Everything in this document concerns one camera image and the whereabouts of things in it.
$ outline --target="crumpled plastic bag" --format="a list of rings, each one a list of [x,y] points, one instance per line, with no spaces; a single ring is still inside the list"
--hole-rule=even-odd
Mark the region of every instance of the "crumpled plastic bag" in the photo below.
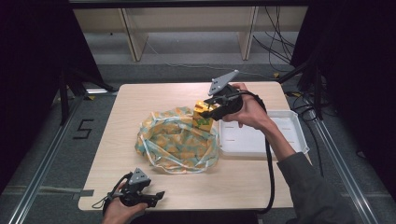
[[[192,109],[152,112],[137,134],[135,149],[167,173],[200,173],[219,159],[219,134],[192,127]]]

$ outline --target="gray sleeve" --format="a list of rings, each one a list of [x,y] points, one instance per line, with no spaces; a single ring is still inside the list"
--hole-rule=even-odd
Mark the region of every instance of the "gray sleeve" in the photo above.
[[[355,223],[347,201],[315,172],[302,152],[277,166],[290,187],[298,223]]]

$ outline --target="person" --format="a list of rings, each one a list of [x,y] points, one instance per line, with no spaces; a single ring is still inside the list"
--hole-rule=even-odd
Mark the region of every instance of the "person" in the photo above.
[[[233,86],[240,91],[248,90],[244,83],[235,83]],[[242,97],[244,104],[241,110],[222,119],[235,120],[239,127],[243,125],[253,127],[267,138],[278,160],[277,165],[290,187],[290,195],[297,215],[297,218],[287,223],[355,223],[352,209],[347,201],[315,172],[302,152],[295,152],[276,124],[252,96],[243,94]],[[124,223],[146,207],[147,205],[142,203],[126,207],[120,200],[114,200],[107,208],[103,223]]]

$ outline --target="human hand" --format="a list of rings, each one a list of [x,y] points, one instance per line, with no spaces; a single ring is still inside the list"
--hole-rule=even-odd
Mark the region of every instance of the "human hand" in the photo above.
[[[244,83],[235,83],[232,85],[233,87],[239,89],[240,91],[247,91],[248,88]],[[233,114],[226,115],[222,118],[222,120],[228,121],[238,121],[239,127],[245,124],[252,128],[261,130],[262,125],[265,124],[266,121],[269,121],[267,113],[264,109],[257,103],[253,96],[248,94],[243,94],[242,99],[244,104],[242,108]]]
[[[117,191],[120,191],[125,183],[119,184]],[[146,203],[139,203],[135,206],[125,206],[120,198],[115,198],[108,205],[105,216],[102,220],[103,224],[124,224],[130,220],[134,215],[143,212],[148,205]]]

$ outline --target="white box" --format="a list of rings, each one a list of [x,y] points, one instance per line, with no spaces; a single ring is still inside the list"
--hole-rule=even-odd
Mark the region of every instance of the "white box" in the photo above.
[[[269,110],[268,116],[274,121],[286,140],[296,152],[306,153],[303,130],[298,115],[291,110]],[[266,158],[265,136],[262,132],[244,125],[238,127],[238,122],[219,123],[220,148],[225,156]]]

